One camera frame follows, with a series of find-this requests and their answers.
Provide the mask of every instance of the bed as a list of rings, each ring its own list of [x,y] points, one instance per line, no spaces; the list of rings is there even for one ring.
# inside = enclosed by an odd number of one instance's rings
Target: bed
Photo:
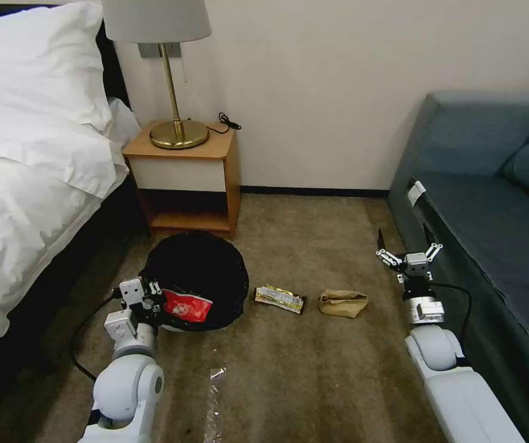
[[[0,16],[41,6],[0,4]],[[143,226],[135,188],[120,152],[136,135],[139,126],[128,109],[121,69],[103,25],[96,36],[96,45],[104,66],[101,74],[103,99],[110,109],[110,122],[102,132],[90,129],[93,123],[68,126],[48,112],[32,117],[25,111],[28,103],[19,113],[10,114],[9,111],[10,119],[4,120],[7,103],[0,107],[0,120],[5,122],[0,130],[0,399],[25,364],[45,361],[38,353],[38,340],[54,312],[68,303],[66,295],[86,266],[87,258],[107,241],[118,243]],[[8,102],[12,98],[8,98],[10,95],[12,91],[1,101]],[[58,105],[60,112],[64,111],[64,103]],[[20,131],[25,127],[28,135],[42,132],[39,126],[34,129],[33,125],[38,122],[42,122],[41,127],[49,123],[46,128],[51,134],[50,143],[53,137],[58,138],[58,134],[66,130],[65,137],[74,143],[74,149],[63,161],[85,163],[80,165],[85,172],[90,167],[88,163],[95,164],[95,158],[84,157],[81,161],[78,157],[89,153],[82,154],[76,148],[86,149],[86,143],[90,143],[97,149],[99,145],[95,143],[109,140],[106,145],[110,152],[104,148],[97,151],[98,156],[110,156],[111,162],[105,158],[103,167],[111,165],[113,175],[107,172],[103,180],[85,177],[86,174],[78,169],[80,166],[73,164],[54,170],[55,158],[45,156],[49,154],[47,151],[52,152],[49,155],[61,153],[61,146],[50,145],[57,149],[50,148],[37,156],[33,155],[36,152],[33,149],[26,154],[21,151],[18,158],[12,140],[9,142],[7,138],[15,134],[22,136]],[[85,178],[88,181],[83,185],[75,182]],[[126,205],[131,210],[124,215],[122,208]]]

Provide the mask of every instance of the wall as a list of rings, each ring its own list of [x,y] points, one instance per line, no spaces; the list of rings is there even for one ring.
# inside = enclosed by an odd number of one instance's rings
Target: wall
[[[523,0],[207,0],[173,62],[181,115],[225,111],[245,185],[386,189],[434,89],[529,91]],[[171,116],[160,60],[118,44],[141,123]]]

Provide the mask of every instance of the red snack wrapper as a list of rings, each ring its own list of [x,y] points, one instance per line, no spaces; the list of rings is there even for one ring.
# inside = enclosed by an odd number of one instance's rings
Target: red snack wrapper
[[[197,295],[179,294],[162,289],[166,303],[162,305],[164,312],[192,323],[203,323],[207,318],[213,302]]]

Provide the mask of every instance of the sofa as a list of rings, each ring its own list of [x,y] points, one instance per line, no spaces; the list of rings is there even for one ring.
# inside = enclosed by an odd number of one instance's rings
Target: sofa
[[[529,442],[529,188],[503,170],[529,144],[529,94],[430,93],[400,161],[389,206],[408,252],[427,249],[423,223],[444,245],[435,281],[468,289],[469,362]],[[426,189],[412,206],[413,180]],[[436,289],[455,333],[462,293]]]

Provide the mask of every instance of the black cable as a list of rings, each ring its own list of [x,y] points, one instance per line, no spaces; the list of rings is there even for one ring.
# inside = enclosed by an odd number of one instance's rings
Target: black cable
[[[242,126],[240,126],[238,123],[234,123],[230,121],[228,116],[225,113],[219,113],[217,118],[220,120],[221,123],[228,126],[225,131],[219,131],[217,129],[213,129],[212,127],[207,126],[209,129],[211,129],[213,132],[217,132],[218,134],[225,134],[227,131],[229,131],[230,128],[235,130],[241,130]]]
[[[472,294],[470,293],[470,291],[468,291],[465,288],[462,288],[461,286],[452,285],[452,284],[449,284],[449,283],[436,283],[436,282],[429,281],[429,282],[427,282],[427,284],[429,286],[455,289],[455,290],[458,290],[460,292],[463,292],[467,296],[466,316],[463,319],[463,323],[461,324],[461,330],[459,332],[459,345],[461,346],[461,350],[462,350],[463,354],[465,355],[466,354],[466,347],[465,347],[464,341],[465,341],[465,338],[466,338],[466,329],[467,329],[467,324],[469,323],[469,317],[472,314],[472,305],[474,304],[473,299],[472,299]]]
[[[108,305],[109,301],[113,300],[114,296],[111,294],[109,298],[106,300],[103,300],[103,302],[98,305],[94,310],[84,319],[82,322],[78,325],[78,327],[74,330],[74,333],[72,334],[72,338],[70,340],[70,359],[72,360],[72,363],[74,366],[76,366],[80,372],[82,372],[85,376],[87,376],[92,381],[96,381],[96,376],[90,372],[88,369],[86,369],[84,366],[82,366],[78,359],[76,359],[76,340],[78,339],[78,335],[80,334],[80,331],[82,328],[90,321],[91,318],[93,318],[97,312],[99,312],[102,308],[104,308],[106,305]]]

